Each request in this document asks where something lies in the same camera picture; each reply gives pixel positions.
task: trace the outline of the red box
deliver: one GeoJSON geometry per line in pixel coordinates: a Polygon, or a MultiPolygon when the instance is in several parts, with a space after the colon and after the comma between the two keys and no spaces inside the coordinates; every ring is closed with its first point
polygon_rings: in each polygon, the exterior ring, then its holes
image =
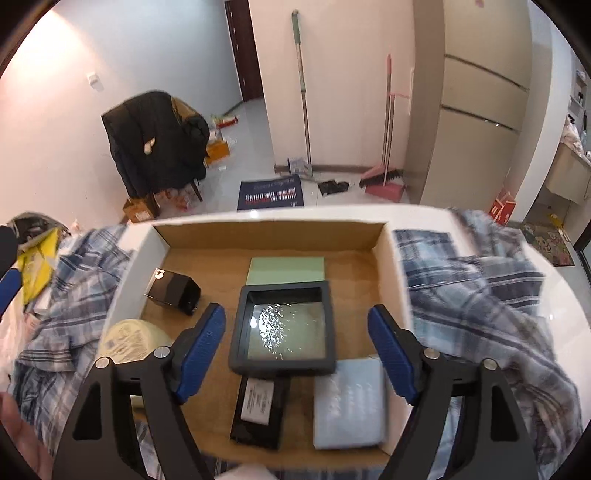
{"type": "Polygon", "coordinates": [[[513,210],[515,210],[515,198],[503,187],[501,192],[496,196],[489,214],[496,223],[505,226],[509,218],[511,218],[513,210]]]}

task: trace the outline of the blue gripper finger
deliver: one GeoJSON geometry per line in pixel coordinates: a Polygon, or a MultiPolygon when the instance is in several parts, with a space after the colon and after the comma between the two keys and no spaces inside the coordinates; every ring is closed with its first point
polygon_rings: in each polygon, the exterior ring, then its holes
{"type": "Polygon", "coordinates": [[[216,303],[210,304],[193,329],[200,329],[200,332],[192,345],[181,345],[180,352],[175,349],[177,342],[173,345],[174,359],[178,360],[177,355],[181,356],[180,372],[177,367],[178,387],[173,391],[182,404],[199,391],[217,347],[222,341],[226,331],[226,312],[223,307],[216,303]]]}
{"type": "Polygon", "coordinates": [[[376,307],[368,313],[368,332],[394,391],[412,404],[418,396],[413,365],[376,307]]]}

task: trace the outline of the beige cabinet door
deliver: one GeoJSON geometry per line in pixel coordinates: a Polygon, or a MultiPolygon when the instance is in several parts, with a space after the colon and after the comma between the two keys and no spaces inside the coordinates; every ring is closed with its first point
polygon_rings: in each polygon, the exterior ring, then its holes
{"type": "Polygon", "coordinates": [[[443,0],[446,55],[529,88],[531,26],[527,0],[443,0]]]}
{"type": "Polygon", "coordinates": [[[461,61],[445,59],[441,104],[521,130],[528,92],[461,61]]]}
{"type": "Polygon", "coordinates": [[[422,205],[488,211],[501,191],[518,134],[441,109],[422,205]]]}

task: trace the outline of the light blue package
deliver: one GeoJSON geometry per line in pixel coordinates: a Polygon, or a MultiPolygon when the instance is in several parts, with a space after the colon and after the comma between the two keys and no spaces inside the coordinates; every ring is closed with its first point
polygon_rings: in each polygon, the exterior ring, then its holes
{"type": "Polygon", "coordinates": [[[377,445],[386,436],[385,380],[378,358],[339,360],[336,371],[314,379],[314,447],[377,445]]]}

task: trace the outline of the plastic bag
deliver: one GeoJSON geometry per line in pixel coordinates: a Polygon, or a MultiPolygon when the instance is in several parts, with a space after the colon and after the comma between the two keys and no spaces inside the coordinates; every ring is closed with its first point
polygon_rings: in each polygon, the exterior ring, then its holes
{"type": "Polygon", "coordinates": [[[12,299],[0,322],[0,391],[10,384],[9,375],[14,370],[14,361],[24,350],[39,325],[39,319],[23,313],[22,289],[12,299]]]}
{"type": "Polygon", "coordinates": [[[577,127],[567,119],[564,122],[564,128],[562,130],[562,136],[560,137],[560,141],[571,148],[577,155],[584,157],[583,152],[583,144],[581,143],[581,139],[579,138],[579,132],[577,131],[577,127]]]}
{"type": "Polygon", "coordinates": [[[172,205],[175,210],[180,212],[188,212],[196,205],[197,200],[197,195],[191,184],[185,185],[182,189],[163,190],[158,192],[155,197],[160,206],[172,205]]]}

